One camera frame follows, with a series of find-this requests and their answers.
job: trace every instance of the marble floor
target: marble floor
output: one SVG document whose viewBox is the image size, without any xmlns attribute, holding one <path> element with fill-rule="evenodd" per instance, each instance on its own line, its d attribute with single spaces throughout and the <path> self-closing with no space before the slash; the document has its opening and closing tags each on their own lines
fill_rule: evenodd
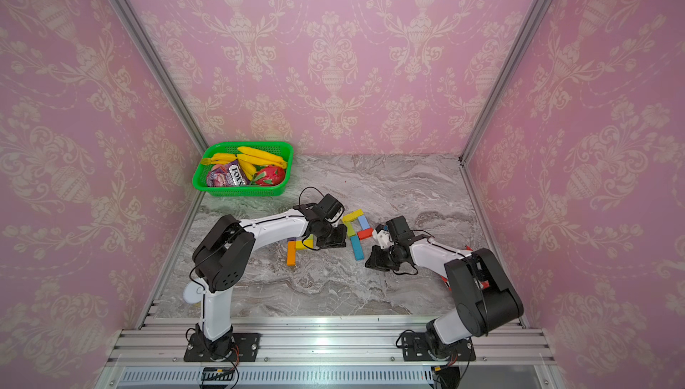
<svg viewBox="0 0 685 389">
<path fill-rule="evenodd" d="M 199 308 L 185 303 L 182 293 L 193 268 L 193 250 L 220 216 L 283 212 L 296 205 L 306 186 L 331 193 L 349 211 L 364 210 L 372 227 L 404 215 L 412 229 L 430 231 L 448 245 L 478 249 L 486 244 L 453 155 L 297 156 L 282 196 L 204 196 L 157 316 L 199 316 Z M 303 202 L 320 197 L 308 189 Z M 437 274 L 420 268 L 416 276 L 398 276 L 365 268 L 373 239 L 362 241 L 363 261 L 355 261 L 347 242 L 341 249 L 297 251 L 295 266 L 286 265 L 285 242 L 258 249 L 235 285 L 232 316 L 434 315 L 453 308 Z"/>
</svg>

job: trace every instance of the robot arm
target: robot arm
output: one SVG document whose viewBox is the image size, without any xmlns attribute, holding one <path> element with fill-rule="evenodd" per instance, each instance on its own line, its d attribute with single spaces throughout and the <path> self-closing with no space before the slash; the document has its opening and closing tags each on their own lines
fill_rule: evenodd
<svg viewBox="0 0 685 389">
<path fill-rule="evenodd" d="M 326 195 L 318 204 L 297 205 L 260 219 L 219 218 L 193 253 L 199 279 L 188 284 L 184 297 L 194 303 L 201 296 L 202 312 L 190 345 L 209 350 L 210 356 L 227 358 L 234 346 L 230 318 L 233 286 L 243 276 L 252 252 L 282 239 L 309 234 L 324 242 L 344 242 L 345 226 L 338 224 L 344 212 L 337 199 Z M 192 361 L 187 353 L 185 360 Z"/>
<path fill-rule="evenodd" d="M 455 308 L 426 325 L 426 342 L 434 356 L 449 357 L 458 342 L 487 335 L 523 314 L 521 299 L 492 251 L 456 249 L 426 234 L 417 236 L 403 216 L 387 222 L 387 235 L 382 231 L 384 227 L 377 227 L 377 239 L 389 237 L 390 242 L 385 248 L 373 247 L 366 267 L 397 271 L 408 262 L 450 283 Z"/>
</svg>

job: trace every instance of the toy banana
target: toy banana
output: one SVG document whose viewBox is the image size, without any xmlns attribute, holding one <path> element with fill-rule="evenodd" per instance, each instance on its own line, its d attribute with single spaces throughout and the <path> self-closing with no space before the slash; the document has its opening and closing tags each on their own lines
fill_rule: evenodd
<svg viewBox="0 0 685 389">
<path fill-rule="evenodd" d="M 205 157 L 200 161 L 200 164 L 227 164 L 228 162 L 233 162 L 236 159 L 235 154 L 231 153 L 214 153 L 214 155 L 209 158 Z"/>
<path fill-rule="evenodd" d="M 254 157 L 259 157 L 259 158 L 262 158 L 265 160 L 270 160 L 271 162 L 279 162 L 279 163 L 284 164 L 286 166 L 288 165 L 288 163 L 285 160 L 283 160 L 283 158 L 280 157 L 279 155 L 271 154 L 269 152 L 265 152 L 264 150 L 258 150 L 256 148 L 252 148 L 252 147 L 238 147 L 238 151 L 240 153 L 243 153 L 243 154 L 252 155 Z"/>
<path fill-rule="evenodd" d="M 255 164 L 257 166 L 275 165 L 275 166 L 278 166 L 279 168 L 283 168 L 283 169 L 286 169 L 288 167 L 287 163 L 274 162 L 272 160 L 263 159 L 261 157 L 255 157 L 254 155 L 238 154 L 238 161 L 241 161 L 241 160 L 243 162 L 252 163 L 252 164 Z"/>
<path fill-rule="evenodd" d="M 255 165 L 249 162 L 245 162 L 244 160 L 238 159 L 238 163 L 240 164 L 240 168 L 245 172 L 245 176 L 249 181 L 252 181 L 252 178 L 254 178 L 255 173 L 257 172 L 257 168 L 255 168 Z"/>
</svg>

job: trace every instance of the aluminum frame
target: aluminum frame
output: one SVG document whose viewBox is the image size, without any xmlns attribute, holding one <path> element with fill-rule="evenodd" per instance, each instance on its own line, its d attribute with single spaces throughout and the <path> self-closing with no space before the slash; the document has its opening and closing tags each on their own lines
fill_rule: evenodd
<svg viewBox="0 0 685 389">
<path fill-rule="evenodd" d="M 424 332 L 433 316 L 288 316 L 234 318 L 234 331 L 258 332 L 260 365 L 386 366 L 398 364 L 440 365 L 441 361 L 404 362 L 395 341 L 406 329 Z M 110 353 L 108 367 L 163 367 L 188 365 L 183 356 L 185 334 L 194 318 L 145 318 L 140 330 L 124 330 Z M 476 360 L 481 365 L 555 364 L 542 329 L 524 329 L 509 323 L 488 337 L 473 338 Z M 215 367 L 208 361 L 197 365 Z"/>
<path fill-rule="evenodd" d="M 498 255 L 498 258 L 500 257 L 492 235 L 492 229 L 485 214 L 482 212 L 480 200 L 473 189 L 471 177 L 468 173 L 468 163 L 471 161 L 477 144 L 492 117 L 497 101 L 505 91 L 518 63 L 523 58 L 527 46 L 540 25 L 550 2 L 551 0 L 534 0 L 527 13 L 526 21 L 518 33 L 514 46 L 512 46 L 488 96 L 484 111 L 475 123 L 475 128 L 460 157 L 462 161 L 462 174 L 473 201 L 477 218 L 482 225 L 488 246 Z M 128 0 L 110 0 L 110 3 L 114 6 L 133 42 L 159 81 L 159 85 L 191 135 L 194 144 L 198 150 L 203 152 L 208 146 L 207 141 L 192 114 L 185 106 L 159 55 L 144 33 L 142 25 L 130 3 Z M 161 295 L 176 254 L 184 242 L 188 228 L 199 207 L 201 197 L 201 195 L 198 195 L 195 198 L 193 207 L 187 215 L 175 247 L 164 265 L 163 273 L 160 275 L 158 283 L 151 293 L 147 303 L 148 306 L 151 306 L 153 300 L 158 299 Z M 503 266 L 506 265 L 502 260 L 500 262 Z M 174 366 L 175 364 L 184 364 L 179 362 L 179 357 L 182 357 L 185 346 L 185 336 L 181 334 L 181 331 L 185 332 L 187 328 L 194 324 L 195 320 L 154 318 L 155 311 L 156 307 L 151 306 L 141 315 L 139 330 L 125 330 L 121 332 L 120 338 L 108 359 L 107 367 L 105 367 L 98 381 L 98 388 L 115 385 L 123 374 L 123 368 L 119 367 L 121 365 L 140 366 L 142 360 L 148 361 L 148 365 Z M 425 323 L 431 318 L 425 316 L 235 318 L 234 323 L 236 332 L 257 331 L 262 333 L 262 348 L 258 355 L 258 359 L 261 359 L 262 362 L 264 362 L 264 358 L 269 358 L 270 361 L 282 364 L 309 364 L 313 362 L 321 364 L 322 361 L 328 363 L 337 362 L 339 364 L 342 361 L 345 364 L 359 363 L 369 365 L 369 360 L 355 359 L 355 355 L 369 355 L 372 358 L 371 363 L 373 364 L 395 363 L 395 365 L 398 365 L 398 363 L 391 359 L 397 357 L 398 350 L 391 345 L 390 341 L 394 342 L 399 332 L 404 329 L 423 331 Z M 528 324 L 525 316 L 523 322 L 526 325 Z M 293 339 L 296 337 L 299 339 L 299 343 L 293 344 Z M 323 341 L 327 343 L 333 342 L 333 344 L 321 344 Z M 558 370 L 553 361 L 552 352 L 549 350 L 542 330 L 526 329 L 518 324 L 508 324 L 491 332 L 491 336 L 487 338 L 474 338 L 473 342 L 479 355 L 479 360 L 473 362 L 472 365 L 531 364 L 536 366 L 538 376 L 541 376 L 541 383 L 551 384 L 553 385 L 552 387 L 562 387 L 561 380 L 558 378 Z M 298 354 L 293 355 L 293 350 L 296 350 Z M 440 362 L 427 362 L 426 364 L 440 364 Z M 548 376 L 555 377 L 544 379 L 542 375 L 545 373 Z"/>
</svg>

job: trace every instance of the green block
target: green block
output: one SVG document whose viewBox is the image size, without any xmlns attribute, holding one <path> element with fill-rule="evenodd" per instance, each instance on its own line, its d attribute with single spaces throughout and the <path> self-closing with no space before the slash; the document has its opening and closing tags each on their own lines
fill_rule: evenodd
<svg viewBox="0 0 685 389">
<path fill-rule="evenodd" d="M 347 237 L 351 238 L 352 236 L 355 236 L 357 234 L 356 231 L 354 231 L 354 227 L 352 227 L 352 222 L 344 222 L 345 227 L 347 227 Z"/>
</svg>

